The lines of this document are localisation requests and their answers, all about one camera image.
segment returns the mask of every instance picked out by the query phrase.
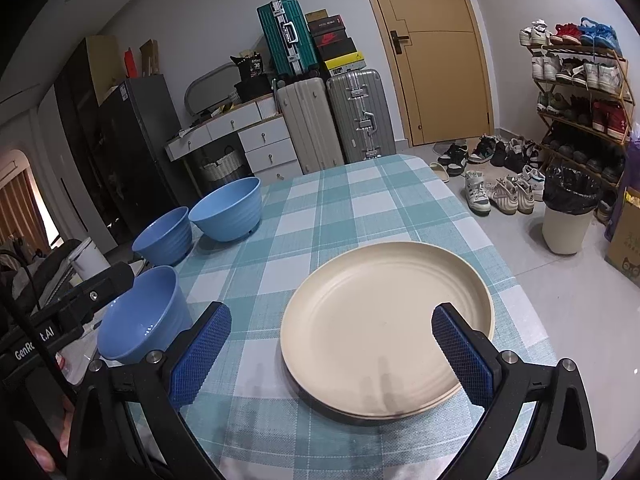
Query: gray suitcase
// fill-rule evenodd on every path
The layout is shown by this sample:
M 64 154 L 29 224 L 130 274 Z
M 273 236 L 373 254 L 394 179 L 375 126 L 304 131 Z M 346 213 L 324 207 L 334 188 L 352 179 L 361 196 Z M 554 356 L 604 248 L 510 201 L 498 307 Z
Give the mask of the gray suitcase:
M 366 68 L 333 76 L 326 82 L 348 163 L 395 155 L 385 91 L 377 70 Z
M 343 166 L 344 157 L 322 79 L 298 81 L 277 93 L 302 172 Z

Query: wooden door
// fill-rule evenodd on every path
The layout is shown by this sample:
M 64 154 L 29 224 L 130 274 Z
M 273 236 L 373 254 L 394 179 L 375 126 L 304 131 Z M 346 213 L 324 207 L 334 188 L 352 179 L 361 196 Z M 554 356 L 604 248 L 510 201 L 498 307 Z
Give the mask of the wooden door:
M 396 92 L 404 96 L 412 144 L 488 134 L 486 67 L 466 0 L 376 1 L 387 54 L 393 53 L 390 61 L 398 67 Z

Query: blue bowl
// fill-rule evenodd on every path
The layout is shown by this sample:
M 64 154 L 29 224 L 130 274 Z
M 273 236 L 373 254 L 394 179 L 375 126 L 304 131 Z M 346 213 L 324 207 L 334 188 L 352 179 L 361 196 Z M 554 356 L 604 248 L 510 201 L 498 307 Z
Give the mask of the blue bowl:
M 188 213 L 188 207 L 179 207 L 163 214 L 138 235 L 131 249 L 156 266 L 179 262 L 193 243 Z
M 152 350 L 166 350 L 193 325 L 178 274 L 169 266 L 143 272 L 106 308 L 98 328 L 98 351 L 105 359 L 126 365 Z
M 219 242 L 244 236 L 261 217 L 260 179 L 255 176 L 234 180 L 209 193 L 189 213 L 189 220 Z

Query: drawer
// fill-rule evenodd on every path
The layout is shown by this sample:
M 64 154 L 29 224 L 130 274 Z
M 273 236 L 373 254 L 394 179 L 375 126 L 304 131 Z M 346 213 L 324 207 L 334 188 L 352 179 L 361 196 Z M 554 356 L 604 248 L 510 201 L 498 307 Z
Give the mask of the drawer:
M 238 134 L 246 152 L 256 150 L 279 140 L 289 139 L 289 131 L 284 118 L 258 123 Z
M 167 155 L 171 160 L 176 160 L 210 142 L 209 130 L 203 124 L 201 127 L 191 130 L 183 138 L 172 140 L 167 146 Z
M 276 116 L 278 112 L 278 108 L 276 106 L 276 99 L 273 96 L 268 99 L 261 99 L 257 102 L 258 110 L 260 110 L 260 117 L 263 119 L 268 119 L 269 117 Z
M 279 140 L 269 146 L 263 146 L 252 152 L 245 153 L 251 171 L 266 170 L 284 164 L 290 160 L 297 160 L 296 150 L 293 149 L 291 139 Z
M 254 173 L 256 177 L 260 179 L 263 186 L 268 186 L 274 182 L 280 182 L 281 180 L 290 180 L 296 176 L 302 175 L 302 170 L 297 160 L 291 162 L 285 162 L 275 168 L 267 168 L 266 170 L 258 171 Z
M 209 129 L 211 139 L 216 140 L 226 134 L 259 123 L 261 120 L 258 106 L 256 103 L 251 103 L 250 105 L 242 106 L 237 110 L 232 110 L 217 119 L 209 121 L 207 128 Z

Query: tablecloth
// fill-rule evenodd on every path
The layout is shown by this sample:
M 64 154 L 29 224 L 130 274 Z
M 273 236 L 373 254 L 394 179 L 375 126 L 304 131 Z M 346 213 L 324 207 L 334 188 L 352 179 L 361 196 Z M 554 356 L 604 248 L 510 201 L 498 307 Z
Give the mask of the tablecloth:
M 482 409 L 460 391 L 421 415 L 355 422 L 291 383 L 278 343 L 287 301 L 311 272 L 347 250 L 419 240 L 458 254 L 492 295 L 494 345 L 528 362 L 556 364 L 540 319 L 500 254 L 420 158 L 341 166 L 264 187 L 262 194 L 254 234 L 221 244 L 194 227 L 193 251 L 177 267 L 194 319 L 213 300 L 232 313 L 228 341 L 196 401 L 181 411 L 229 480 L 437 478 L 479 420 Z M 522 410 L 496 478 L 508 470 L 531 410 Z

